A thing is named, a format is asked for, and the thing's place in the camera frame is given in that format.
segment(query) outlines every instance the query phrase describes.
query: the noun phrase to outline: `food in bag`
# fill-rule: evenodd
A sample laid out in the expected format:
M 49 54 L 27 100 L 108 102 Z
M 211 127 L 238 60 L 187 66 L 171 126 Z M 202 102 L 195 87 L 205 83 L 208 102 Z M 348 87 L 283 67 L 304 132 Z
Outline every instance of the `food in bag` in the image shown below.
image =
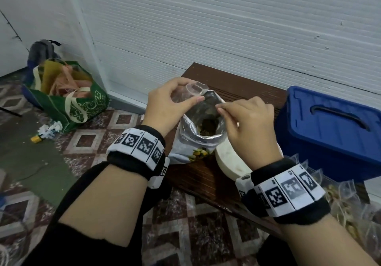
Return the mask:
M 205 100 L 182 116 L 168 155 L 171 164 L 200 160 L 211 154 L 226 138 L 224 119 L 216 110 L 216 105 L 224 101 L 215 91 L 197 82 L 183 87 L 172 100 L 182 102 L 195 95 L 203 95 Z

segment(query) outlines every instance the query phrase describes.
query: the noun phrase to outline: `corrugated wall panel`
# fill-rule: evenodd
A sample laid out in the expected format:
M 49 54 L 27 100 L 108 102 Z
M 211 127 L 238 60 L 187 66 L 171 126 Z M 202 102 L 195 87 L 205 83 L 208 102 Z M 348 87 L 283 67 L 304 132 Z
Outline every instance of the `corrugated wall panel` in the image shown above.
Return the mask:
M 297 84 L 381 108 L 379 0 L 81 0 L 102 62 L 147 93 L 200 62 L 287 88 Z M 134 76 L 144 76 L 136 80 Z

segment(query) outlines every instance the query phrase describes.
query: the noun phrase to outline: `blue plastic box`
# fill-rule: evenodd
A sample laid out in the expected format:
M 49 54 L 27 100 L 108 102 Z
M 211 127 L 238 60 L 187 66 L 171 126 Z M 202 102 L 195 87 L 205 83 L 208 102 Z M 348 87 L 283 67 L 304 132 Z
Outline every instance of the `blue plastic box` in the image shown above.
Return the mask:
M 287 91 L 275 120 L 284 155 L 299 153 L 337 182 L 381 176 L 381 111 L 301 87 Z

